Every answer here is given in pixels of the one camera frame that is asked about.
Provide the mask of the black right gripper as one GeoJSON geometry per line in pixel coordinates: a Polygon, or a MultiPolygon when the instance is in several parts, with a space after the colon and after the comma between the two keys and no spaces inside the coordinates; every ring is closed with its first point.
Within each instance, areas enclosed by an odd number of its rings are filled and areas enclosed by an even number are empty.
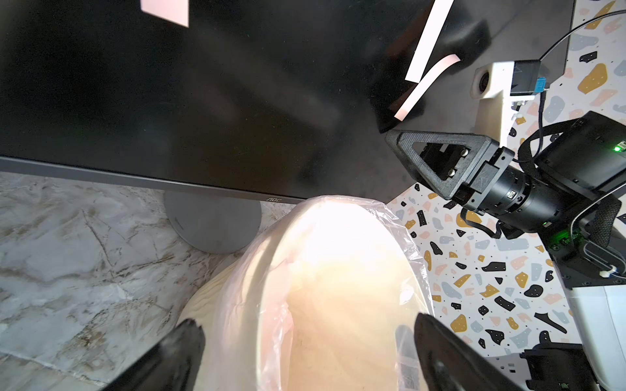
{"type": "Polygon", "coordinates": [[[508,231],[558,225],[577,196],[510,165],[513,152],[484,135],[390,130],[385,141],[420,184],[508,231]]]}

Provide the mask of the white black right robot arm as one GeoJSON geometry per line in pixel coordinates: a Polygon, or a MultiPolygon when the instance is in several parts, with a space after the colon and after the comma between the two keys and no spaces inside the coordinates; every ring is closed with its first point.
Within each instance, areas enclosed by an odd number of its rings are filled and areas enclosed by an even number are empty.
{"type": "Polygon", "coordinates": [[[462,213],[497,221],[490,236],[539,236],[562,281],[581,341],[543,341],[523,365],[487,360],[430,315],[414,333],[432,390],[622,390],[625,387],[625,127],[597,112],[549,125],[537,156],[483,135],[391,130],[386,142],[411,176],[462,213]]]}

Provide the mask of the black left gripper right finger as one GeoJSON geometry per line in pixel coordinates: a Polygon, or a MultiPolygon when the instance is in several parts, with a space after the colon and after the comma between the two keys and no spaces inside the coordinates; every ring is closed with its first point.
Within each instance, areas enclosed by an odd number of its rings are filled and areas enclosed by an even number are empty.
{"type": "Polygon", "coordinates": [[[417,315],[414,343],[430,390],[520,389],[430,314],[417,315]]]}

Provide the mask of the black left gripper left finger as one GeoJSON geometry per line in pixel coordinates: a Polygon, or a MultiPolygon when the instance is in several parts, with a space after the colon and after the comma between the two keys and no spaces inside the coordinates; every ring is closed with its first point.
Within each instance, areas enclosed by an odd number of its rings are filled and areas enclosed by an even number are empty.
{"type": "Polygon", "coordinates": [[[204,348],[202,327],[194,320],[186,319],[103,391],[192,390],[204,348]]]}

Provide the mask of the pink sticky note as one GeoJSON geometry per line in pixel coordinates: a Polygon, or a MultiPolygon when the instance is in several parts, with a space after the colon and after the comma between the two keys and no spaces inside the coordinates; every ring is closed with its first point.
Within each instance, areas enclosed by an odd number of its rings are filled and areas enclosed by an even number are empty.
{"type": "Polygon", "coordinates": [[[406,73],[405,79],[407,81],[419,83],[424,76],[428,60],[435,48],[452,5],[453,0],[434,1],[406,73]]]}
{"type": "Polygon", "coordinates": [[[151,16],[189,27],[188,0],[140,0],[140,8],[151,16]]]}
{"type": "Polygon", "coordinates": [[[436,81],[436,79],[443,74],[448,68],[452,67],[456,63],[460,62],[461,59],[455,55],[447,55],[442,58],[439,62],[437,62],[422,78],[422,80],[417,83],[416,88],[411,92],[411,94],[407,97],[406,101],[400,106],[399,110],[395,114],[395,119],[402,122],[407,115],[411,112],[411,110],[415,107],[418,101],[424,96],[426,91],[432,86],[432,84],[436,81]]]}

